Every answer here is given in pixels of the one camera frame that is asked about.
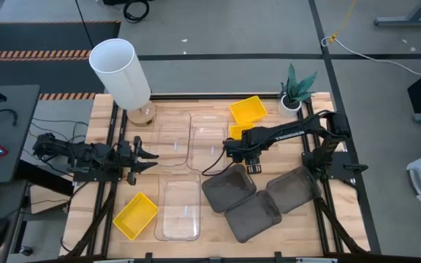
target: yellow bin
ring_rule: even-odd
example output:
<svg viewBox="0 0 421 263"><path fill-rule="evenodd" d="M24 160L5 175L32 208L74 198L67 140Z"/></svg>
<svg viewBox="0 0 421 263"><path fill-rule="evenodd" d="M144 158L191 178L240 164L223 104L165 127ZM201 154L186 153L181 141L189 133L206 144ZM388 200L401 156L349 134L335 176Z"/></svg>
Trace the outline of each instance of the yellow bin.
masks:
<svg viewBox="0 0 421 263"><path fill-rule="evenodd" d="M247 129L254 128L254 124L242 124L242 125L235 125L230 127L230 136L234 140L241 140L241 135L243 131Z"/></svg>
<svg viewBox="0 0 421 263"><path fill-rule="evenodd" d="M113 223L129 240L135 239L157 214L157 206L139 192L115 217Z"/></svg>
<svg viewBox="0 0 421 263"><path fill-rule="evenodd" d="M253 123L268 114L258 96L231 104L230 111L238 125Z"/></svg>

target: white plant pot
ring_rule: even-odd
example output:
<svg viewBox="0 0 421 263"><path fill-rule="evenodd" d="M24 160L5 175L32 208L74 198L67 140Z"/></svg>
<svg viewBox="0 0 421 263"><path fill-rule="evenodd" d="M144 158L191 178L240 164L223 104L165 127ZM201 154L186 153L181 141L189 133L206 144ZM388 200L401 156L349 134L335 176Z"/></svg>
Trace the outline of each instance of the white plant pot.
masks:
<svg viewBox="0 0 421 263"><path fill-rule="evenodd" d="M285 118L296 118L298 110L301 109L301 102L298 102L298 107L296 109L290 109L286 107L283 103L283 100L285 99L286 96L287 95L284 95L280 103L278 104L278 108L277 108L278 114L280 114L280 116L283 116Z"/></svg>

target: wooden tabletop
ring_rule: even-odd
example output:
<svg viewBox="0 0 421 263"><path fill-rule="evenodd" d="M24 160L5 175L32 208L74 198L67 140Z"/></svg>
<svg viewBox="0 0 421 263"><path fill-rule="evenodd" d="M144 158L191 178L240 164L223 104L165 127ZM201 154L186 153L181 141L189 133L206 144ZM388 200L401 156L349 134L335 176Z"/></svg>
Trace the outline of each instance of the wooden tabletop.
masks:
<svg viewBox="0 0 421 263"><path fill-rule="evenodd" d="M229 105L236 100L176 100L156 101L157 112L175 111L195 115L220 115L229 121L229 126L235 125L229 111ZM295 119L281 118L277 112L277 100L265 99L262 101L268 115L257 122L258 126L275 126L281 123L295 121ZM108 124L113 106L113 99L110 95L96 95L92 109L91 120L87 133L87 142L106 142ZM329 93L317 93L313 95L314 112L320 110L333 110ZM121 111L116 121L115 138L118 141ZM186 116L178 118L186 122ZM180 137L177 129L165 129L170 137ZM154 153L159 149L156 143L156 131L153 126L137 127L128 123L126 127L126 140L132 141L134 136L141 136L145 150ZM314 148L311 136L311 149ZM161 148L161 159L164 164L177 164L183 159L182 155L173 155L167 152L168 148ZM299 137L277 142L270 150L264 151L261 155L262 174L252 175L258 190L263 190L266 183L301 165L300 154L303 152L302 141ZM159 201L159 177L172 175L187 175L191 170L182 164L176 167L156 166L146 170L137 176L137 185L130 186L125 180L118 184L113 216L118 215L125 205L138 192L143 192L152 202ZM201 182L207 177L200 176ZM355 241L368 250L368 240L363 225L360 207L357 202L355 190L344 185L338 180L330 181L333 193L335 211L339 221ZM72 200L66 229L64 231L64 245L72 248L82 237L88 225L91 223L94 211L94 203L98 183L89 183ZM109 186L105 189L105 198ZM283 256L321 256L322 249L319 241L319 233L316 225L316 216L313 202L304 204L290 213L283 215L282 222L272 226L268 230L251 238L248 242L239 243L228 223L222 214L214 213L204 195L201 193L201 215L200 215L200 236L194 241L159 241L154 236L156 219L147 225L139 236L130 241L121 233L116 226L112 226L108 258L144 258L145 253L152 252L154 258L204 258L204 257L272 257L275 251L282 252ZM335 250L331 228L325 218L328 241L331 251ZM95 252L100 252L104 224L99 227Z"/></svg>

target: concrete floor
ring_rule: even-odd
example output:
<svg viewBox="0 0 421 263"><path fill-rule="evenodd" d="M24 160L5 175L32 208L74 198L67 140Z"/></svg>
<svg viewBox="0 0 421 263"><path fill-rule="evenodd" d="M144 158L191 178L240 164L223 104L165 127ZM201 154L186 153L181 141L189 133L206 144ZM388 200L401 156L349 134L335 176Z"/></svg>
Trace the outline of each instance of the concrete floor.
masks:
<svg viewBox="0 0 421 263"><path fill-rule="evenodd" d="M79 0L86 20L123 20L121 11L95 0ZM421 53L421 28L376 28L379 16L405 15L418 0L359 0L339 39L361 53ZM350 0L316 0L322 27L332 34ZM6 0L0 21L80 20L73 0ZM139 55L212 53L320 54L307 1L156 0L142 23L121 24L120 37ZM331 53L344 54L337 45ZM323 60L243 59L145 61L153 92L278 91L289 63L300 75L318 71L314 91L331 91ZM400 61L421 71L421 60ZM373 222L383 254L421 256L421 203L414 197L405 167L421 157L421 123L412 120L406 89L420 77L389 64L333 61L342 101L349 116L361 163ZM41 102L36 116L88 120L91 102ZM53 128L49 123L44 127ZM57 126L70 135L72 126ZM33 143L30 139L26 148ZM59 237L40 243L37 227L62 232L64 224L38 223L25 245L38 250L25 260L49 259L59 252ZM9 262L23 262L11 256Z"/></svg>

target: lamp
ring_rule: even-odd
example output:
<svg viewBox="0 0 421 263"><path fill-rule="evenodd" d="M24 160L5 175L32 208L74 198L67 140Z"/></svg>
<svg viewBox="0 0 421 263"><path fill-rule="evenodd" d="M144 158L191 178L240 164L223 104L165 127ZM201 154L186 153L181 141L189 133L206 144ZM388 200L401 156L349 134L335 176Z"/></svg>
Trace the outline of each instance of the lamp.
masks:
<svg viewBox="0 0 421 263"><path fill-rule="evenodd" d="M152 122L151 88L131 43L105 40L92 50L88 62L116 104L127 110L129 121L138 126Z"/></svg>

